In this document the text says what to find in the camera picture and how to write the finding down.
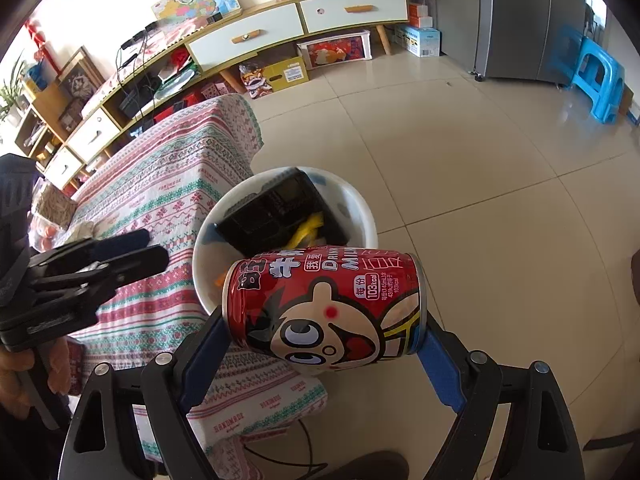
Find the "silver refrigerator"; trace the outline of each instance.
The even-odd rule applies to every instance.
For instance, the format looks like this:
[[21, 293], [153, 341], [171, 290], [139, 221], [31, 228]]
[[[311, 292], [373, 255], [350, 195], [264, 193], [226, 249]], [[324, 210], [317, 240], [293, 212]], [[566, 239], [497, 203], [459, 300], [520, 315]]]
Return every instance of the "silver refrigerator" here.
[[484, 77], [568, 84], [585, 0], [436, 0], [442, 51]]

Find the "finger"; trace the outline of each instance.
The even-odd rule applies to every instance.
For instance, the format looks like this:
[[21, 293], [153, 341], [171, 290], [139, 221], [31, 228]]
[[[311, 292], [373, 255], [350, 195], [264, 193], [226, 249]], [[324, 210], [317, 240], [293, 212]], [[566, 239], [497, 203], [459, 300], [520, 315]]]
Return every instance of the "finger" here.
[[5, 393], [5, 398], [15, 399], [20, 395], [20, 381], [14, 372], [0, 370], [0, 390]]
[[4, 401], [0, 399], [0, 404], [2, 404], [10, 415], [13, 415], [18, 420], [25, 420], [29, 416], [29, 410], [31, 409], [30, 406], [25, 406], [14, 400]]
[[55, 394], [66, 395], [71, 388], [71, 370], [68, 367], [62, 368], [59, 372], [51, 370], [47, 379], [49, 389]]
[[59, 371], [62, 368], [69, 368], [69, 346], [66, 339], [60, 337], [49, 351], [49, 364], [52, 370]]
[[32, 368], [33, 363], [33, 352], [31, 350], [23, 350], [14, 354], [0, 347], [0, 368], [4, 370], [23, 372]]
[[20, 420], [27, 418], [31, 407], [29, 396], [20, 388], [18, 388], [17, 393], [9, 392], [5, 388], [0, 388], [0, 404], [2, 404], [9, 413]]

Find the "blue plastic stool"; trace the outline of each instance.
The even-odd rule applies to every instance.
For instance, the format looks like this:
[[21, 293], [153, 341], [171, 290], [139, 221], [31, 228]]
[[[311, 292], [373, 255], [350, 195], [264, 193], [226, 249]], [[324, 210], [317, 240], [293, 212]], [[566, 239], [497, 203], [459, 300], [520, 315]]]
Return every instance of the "blue plastic stool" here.
[[[587, 66], [583, 72], [580, 72], [584, 58], [589, 55]], [[602, 83], [596, 81], [600, 66], [604, 67]], [[593, 117], [603, 124], [616, 121], [622, 91], [625, 87], [625, 69], [589, 38], [582, 38], [580, 57], [571, 84], [578, 85], [591, 98]]]

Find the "white drawer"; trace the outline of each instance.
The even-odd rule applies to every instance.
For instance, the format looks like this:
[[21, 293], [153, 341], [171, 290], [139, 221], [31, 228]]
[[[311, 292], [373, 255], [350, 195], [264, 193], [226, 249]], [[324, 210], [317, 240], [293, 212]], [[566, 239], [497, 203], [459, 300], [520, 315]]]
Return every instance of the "white drawer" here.
[[44, 170], [44, 176], [54, 186], [62, 189], [82, 168], [82, 162], [66, 148], [60, 148]]
[[304, 0], [300, 7], [311, 34], [329, 28], [408, 19], [406, 0]]
[[105, 146], [107, 146], [120, 133], [120, 128], [104, 112], [98, 108], [82, 124], [74, 134], [69, 137], [67, 144], [82, 160], [90, 162]]
[[209, 70], [252, 50], [303, 34], [296, 4], [287, 4], [217, 28], [189, 47], [202, 69]]

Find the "red can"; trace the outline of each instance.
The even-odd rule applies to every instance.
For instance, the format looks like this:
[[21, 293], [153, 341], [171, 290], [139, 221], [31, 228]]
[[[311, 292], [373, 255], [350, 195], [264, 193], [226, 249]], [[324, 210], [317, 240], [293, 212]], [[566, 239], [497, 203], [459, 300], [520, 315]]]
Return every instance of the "red can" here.
[[410, 254], [312, 247], [233, 264], [222, 309], [239, 345], [342, 370], [417, 351], [426, 335], [426, 291]]

